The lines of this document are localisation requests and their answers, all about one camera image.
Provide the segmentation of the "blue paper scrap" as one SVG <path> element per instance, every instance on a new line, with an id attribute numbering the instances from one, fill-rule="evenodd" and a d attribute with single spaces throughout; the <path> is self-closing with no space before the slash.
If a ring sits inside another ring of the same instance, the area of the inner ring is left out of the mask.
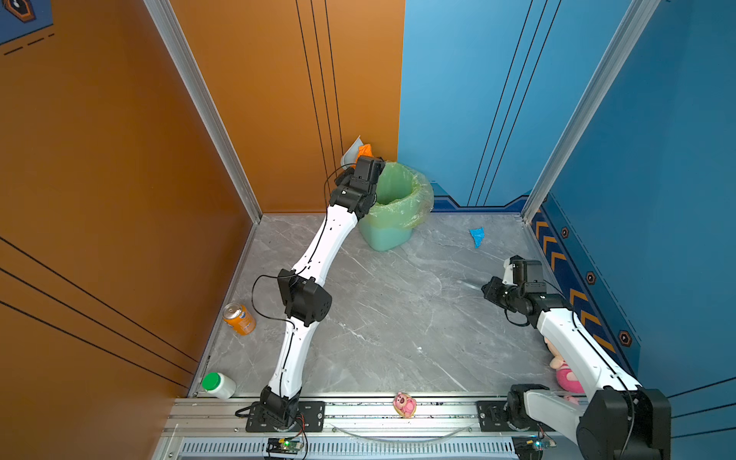
<path id="1" fill-rule="evenodd" d="M 470 229 L 469 233 L 471 235 L 471 238 L 473 239 L 473 244 L 475 245 L 475 248 L 481 247 L 485 239 L 485 230 L 483 228 Z"/>

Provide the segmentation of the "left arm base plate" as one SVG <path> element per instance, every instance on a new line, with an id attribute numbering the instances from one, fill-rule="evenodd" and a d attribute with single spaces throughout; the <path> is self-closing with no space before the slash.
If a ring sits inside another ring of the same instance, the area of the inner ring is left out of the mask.
<path id="1" fill-rule="evenodd" d="M 245 429 L 249 433 L 293 432 L 304 429 L 306 433 L 324 429 L 326 404 L 323 401 L 300 401 L 297 407 L 277 414 L 263 404 L 257 404 L 247 418 Z"/>

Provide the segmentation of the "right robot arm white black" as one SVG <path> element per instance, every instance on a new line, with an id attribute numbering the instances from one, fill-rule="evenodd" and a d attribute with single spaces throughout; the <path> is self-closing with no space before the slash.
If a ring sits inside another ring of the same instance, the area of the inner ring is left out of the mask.
<path id="1" fill-rule="evenodd" d="M 586 459 L 668 459 L 671 404 L 613 360 L 584 328 L 567 299 L 547 289 L 542 263 L 513 256 L 503 277 L 482 288 L 506 314 L 522 314 L 578 379 L 586 396 L 575 404 L 544 385 L 515 384 L 505 412 L 517 430 L 548 426 L 574 442 Z"/>

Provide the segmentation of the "orange paper scrap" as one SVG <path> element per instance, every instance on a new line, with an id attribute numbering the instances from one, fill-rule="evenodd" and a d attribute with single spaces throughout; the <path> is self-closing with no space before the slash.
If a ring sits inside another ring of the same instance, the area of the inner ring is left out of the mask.
<path id="1" fill-rule="evenodd" d="M 374 157 L 372 146 L 370 144 L 365 144 L 358 147 L 358 155 L 356 156 L 356 158 L 360 159 L 362 157 Z"/>

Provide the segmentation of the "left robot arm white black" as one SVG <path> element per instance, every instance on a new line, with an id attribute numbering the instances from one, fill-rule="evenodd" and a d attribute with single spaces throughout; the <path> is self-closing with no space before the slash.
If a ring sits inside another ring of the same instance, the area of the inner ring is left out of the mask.
<path id="1" fill-rule="evenodd" d="M 335 176 L 326 214 L 303 256 L 291 269 L 270 276 L 277 283 L 286 324 L 278 362 L 256 406 L 276 429 L 297 422 L 303 371 L 314 333 L 331 310 L 333 297 L 324 285 L 335 256 L 358 222 L 377 202 L 378 183 L 385 161 L 370 156 Z"/>

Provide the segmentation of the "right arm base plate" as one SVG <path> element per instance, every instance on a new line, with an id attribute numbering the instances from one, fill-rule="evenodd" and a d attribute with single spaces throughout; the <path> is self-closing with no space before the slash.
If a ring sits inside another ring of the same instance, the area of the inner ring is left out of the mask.
<path id="1" fill-rule="evenodd" d="M 551 430 L 548 425 L 539 424 L 523 414 L 513 412 L 506 401 L 478 401 L 475 408 L 482 432 L 532 432 L 540 427 Z"/>

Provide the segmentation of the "teal plastic dustpan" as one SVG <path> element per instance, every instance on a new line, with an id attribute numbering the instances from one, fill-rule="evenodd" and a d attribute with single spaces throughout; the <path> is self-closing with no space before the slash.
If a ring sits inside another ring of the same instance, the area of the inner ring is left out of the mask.
<path id="1" fill-rule="evenodd" d="M 361 141 L 361 138 L 358 137 L 350 145 L 350 147 L 345 151 L 344 155 L 341 157 L 340 165 L 342 168 L 347 168 L 353 164 L 356 163 L 358 159 L 358 154 L 360 153 L 360 148 L 363 146 L 363 143 Z"/>

